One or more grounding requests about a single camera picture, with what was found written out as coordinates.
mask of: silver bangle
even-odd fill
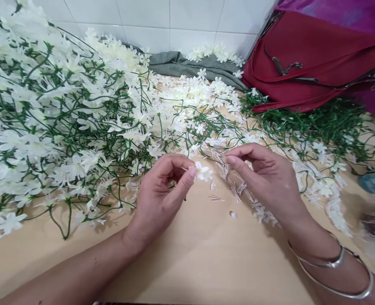
[[[327,231],[327,232],[330,233],[330,235],[337,241],[337,243],[341,247],[340,254],[339,254],[339,256],[337,256],[337,258],[336,258],[335,261],[328,261],[328,262],[323,263],[323,264],[320,264],[320,263],[311,263],[311,262],[305,260],[304,258],[301,258],[300,256],[298,256],[296,254],[296,252],[294,251],[294,249],[292,248],[292,245],[290,244],[290,242],[288,240],[289,248],[292,250],[293,254],[298,258],[298,260],[300,260],[300,261],[302,261],[302,262],[304,262],[304,263],[306,263],[306,264],[308,264],[310,266],[317,267],[317,268],[336,268],[343,261],[345,250],[344,250],[343,245],[337,239],[337,237],[332,232],[330,232],[330,231]]]
[[[316,284],[320,285],[321,287],[333,292],[334,294],[337,294],[337,295],[340,295],[342,297],[346,297],[346,298],[349,298],[349,299],[364,299],[366,298],[367,296],[369,296],[369,294],[371,293],[372,289],[374,288],[374,274],[371,272],[371,270],[367,267],[367,265],[362,261],[362,259],[360,258],[360,256],[351,251],[350,249],[344,247],[340,242],[339,240],[331,233],[329,232],[336,240],[337,242],[339,243],[340,247],[341,247],[341,252],[340,252],[340,255],[339,257],[336,259],[335,262],[328,262],[327,264],[313,264],[313,263],[310,263],[308,261],[306,261],[305,259],[303,258],[300,258],[292,249],[292,246],[290,245],[289,243],[289,246],[290,246],[290,249],[293,251],[293,253],[296,255],[296,257],[298,258],[298,261],[299,261],[299,264],[300,266],[302,267],[303,271],[306,273],[306,275],[312,279],[313,282],[315,282]],[[361,293],[359,294],[350,294],[350,293],[345,293],[345,292],[342,292],[342,291],[338,291],[336,289],[332,289],[330,287],[328,287],[327,285],[323,284],[322,282],[320,282],[317,278],[315,278],[313,275],[310,274],[309,271],[306,270],[305,266],[302,264],[302,262],[305,262],[307,264],[309,264],[310,266],[315,266],[315,267],[318,267],[318,268],[336,268],[343,260],[343,257],[344,257],[344,250],[347,250],[359,263],[361,263],[364,268],[366,269],[368,275],[369,275],[369,284],[368,284],[368,287],[362,291]]]

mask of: right hand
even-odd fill
[[[231,168],[240,174],[254,196],[281,224],[310,219],[288,159],[255,143],[238,146],[226,156]],[[244,162],[246,160],[252,163],[254,170]]]

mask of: red bag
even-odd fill
[[[272,100],[254,112],[306,112],[375,85],[375,36],[296,12],[275,12],[244,68],[243,83]]]

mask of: beige table surface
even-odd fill
[[[216,171],[216,166],[208,161]],[[342,199],[348,207],[369,200],[350,173]],[[313,304],[310,282],[300,270],[281,229],[259,224],[248,202],[236,202],[218,175],[197,181],[174,222],[150,249],[102,293],[101,300],[171,304]],[[216,194],[224,202],[208,197]],[[323,209],[308,204],[315,219],[352,250]],[[237,219],[229,215],[237,213]],[[108,226],[78,228],[64,241],[47,216],[0,239],[0,298],[57,263],[124,228],[130,216],[110,214]],[[375,265],[362,255],[375,272]]]

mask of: gray cloth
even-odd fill
[[[132,46],[138,52],[143,51]],[[221,77],[221,80],[228,86],[232,86],[241,91],[247,91],[246,85],[240,81],[239,78],[233,75],[238,70],[243,68],[237,67],[236,64],[228,62],[219,62],[215,55],[203,58],[199,62],[189,61],[183,57],[180,52],[170,51],[152,54],[149,62],[149,69],[157,74],[187,77],[197,76],[200,69],[206,68],[206,78],[208,80],[215,80],[216,77]]]

